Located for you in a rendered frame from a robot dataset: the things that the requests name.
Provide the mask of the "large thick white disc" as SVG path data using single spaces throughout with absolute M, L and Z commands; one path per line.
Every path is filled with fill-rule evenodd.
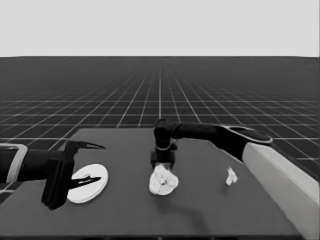
M 72 179 L 90 177 L 100 177 L 100 180 L 75 189 L 69 189 L 67 199 L 75 204 L 82 204 L 93 200 L 107 186 L 109 173 L 106 167 L 101 164 L 89 164 L 72 175 Z

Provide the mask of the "small white T-shaped piece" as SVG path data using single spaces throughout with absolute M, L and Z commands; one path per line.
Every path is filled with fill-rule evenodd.
M 227 172 L 228 172 L 228 176 L 226 179 L 226 184 L 230 186 L 231 184 L 237 182 L 238 177 L 231 167 L 228 168 Z

